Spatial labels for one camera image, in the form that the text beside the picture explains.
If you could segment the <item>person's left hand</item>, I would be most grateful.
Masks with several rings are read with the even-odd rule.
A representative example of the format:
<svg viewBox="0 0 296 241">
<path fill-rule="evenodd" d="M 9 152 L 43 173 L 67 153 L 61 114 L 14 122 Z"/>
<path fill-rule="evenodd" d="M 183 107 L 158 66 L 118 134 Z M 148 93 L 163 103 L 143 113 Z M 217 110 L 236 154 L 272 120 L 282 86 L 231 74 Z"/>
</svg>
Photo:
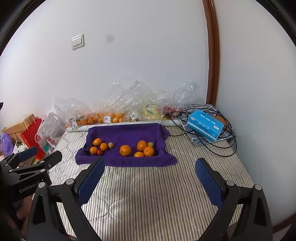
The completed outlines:
<svg viewBox="0 0 296 241">
<path fill-rule="evenodd" d="M 20 208 L 16 211 L 16 216 L 18 219 L 24 219 L 29 216 L 32 202 L 33 199 L 31 196 L 28 196 L 22 200 Z"/>
</svg>

